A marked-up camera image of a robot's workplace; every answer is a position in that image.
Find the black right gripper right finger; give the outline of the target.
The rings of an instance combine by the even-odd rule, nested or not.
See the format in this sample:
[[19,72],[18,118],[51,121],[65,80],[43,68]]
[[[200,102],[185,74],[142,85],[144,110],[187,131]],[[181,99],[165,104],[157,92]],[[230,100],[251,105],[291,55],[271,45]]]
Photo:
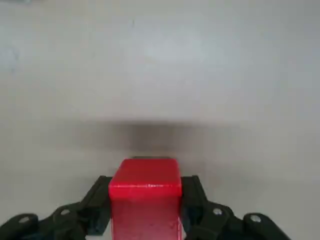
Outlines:
[[226,205],[209,201],[197,175],[181,177],[180,221],[186,240],[290,240],[268,216],[235,216]]

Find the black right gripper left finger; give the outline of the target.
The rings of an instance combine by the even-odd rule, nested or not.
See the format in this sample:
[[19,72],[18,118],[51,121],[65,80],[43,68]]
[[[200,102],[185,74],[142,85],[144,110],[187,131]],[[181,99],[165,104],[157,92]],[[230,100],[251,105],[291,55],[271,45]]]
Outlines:
[[2,240],[85,240],[102,236],[111,219],[109,183],[99,176],[81,201],[62,205],[44,219],[34,213],[13,216],[0,226]]

